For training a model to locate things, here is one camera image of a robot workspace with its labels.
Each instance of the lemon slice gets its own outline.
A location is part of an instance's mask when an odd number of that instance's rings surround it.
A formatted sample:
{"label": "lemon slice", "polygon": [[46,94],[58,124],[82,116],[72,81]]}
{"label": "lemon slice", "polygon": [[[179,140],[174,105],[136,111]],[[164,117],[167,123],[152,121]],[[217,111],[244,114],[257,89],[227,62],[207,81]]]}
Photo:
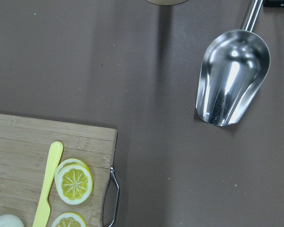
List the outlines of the lemon slice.
{"label": "lemon slice", "polygon": [[58,174],[60,172],[60,170],[68,165],[71,165],[71,164],[79,164],[80,166],[83,166],[84,168],[86,168],[87,170],[89,170],[89,167],[85,164],[85,162],[79,160],[79,159],[76,159],[76,158],[69,158],[69,159],[66,159],[64,160],[63,162],[61,162],[58,167],[57,167],[57,170],[55,172],[55,176],[54,176],[54,180],[55,180],[55,183],[57,184],[56,180],[57,180],[57,177],[58,177]]}
{"label": "lemon slice", "polygon": [[59,215],[52,227],[86,227],[86,223],[79,214],[68,212]]}
{"label": "lemon slice", "polygon": [[57,192],[70,205],[84,202],[91,194],[93,179],[90,171],[79,164],[62,168],[57,176]]}

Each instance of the silver scoop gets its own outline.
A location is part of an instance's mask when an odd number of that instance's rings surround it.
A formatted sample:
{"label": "silver scoop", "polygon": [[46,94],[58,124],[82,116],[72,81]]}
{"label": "silver scoop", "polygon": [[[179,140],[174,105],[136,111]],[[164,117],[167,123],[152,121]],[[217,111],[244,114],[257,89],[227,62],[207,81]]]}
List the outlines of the silver scoop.
{"label": "silver scoop", "polygon": [[262,0],[252,0],[241,29],[222,34],[205,52],[196,110],[207,123],[237,123],[267,75],[268,47],[251,32],[261,6]]}

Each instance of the wood grain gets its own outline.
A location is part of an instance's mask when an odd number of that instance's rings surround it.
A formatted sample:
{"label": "wood grain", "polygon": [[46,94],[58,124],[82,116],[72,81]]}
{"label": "wood grain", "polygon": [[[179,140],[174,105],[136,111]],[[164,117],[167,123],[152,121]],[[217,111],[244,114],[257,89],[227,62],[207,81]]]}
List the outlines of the wood grain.
{"label": "wood grain", "polygon": [[63,146],[61,161],[78,158],[93,176],[91,196],[79,205],[64,203],[52,184],[47,226],[64,212],[76,212],[88,227],[102,227],[104,197],[113,164],[117,130],[0,114],[0,215],[14,214],[33,224],[52,142]]}

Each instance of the wooden cutting board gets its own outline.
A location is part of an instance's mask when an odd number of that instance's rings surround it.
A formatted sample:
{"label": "wooden cutting board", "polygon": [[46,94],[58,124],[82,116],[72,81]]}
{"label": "wooden cutting board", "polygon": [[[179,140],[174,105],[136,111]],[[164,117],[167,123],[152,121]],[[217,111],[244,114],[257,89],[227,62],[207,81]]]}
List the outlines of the wooden cutting board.
{"label": "wooden cutting board", "polygon": [[78,158],[90,168],[94,187],[79,205],[68,205],[52,184],[47,226],[64,212],[80,214],[89,227],[102,227],[104,197],[113,164],[117,130],[0,114],[0,215],[14,214],[25,227],[34,222],[52,142],[64,146],[61,161]]}

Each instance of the black object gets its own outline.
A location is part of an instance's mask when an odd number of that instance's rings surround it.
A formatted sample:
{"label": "black object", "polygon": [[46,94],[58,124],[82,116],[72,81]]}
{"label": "black object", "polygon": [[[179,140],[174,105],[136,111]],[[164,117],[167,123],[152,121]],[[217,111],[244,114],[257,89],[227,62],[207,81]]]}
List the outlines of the black object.
{"label": "black object", "polygon": [[284,0],[264,0],[266,7],[284,7]]}

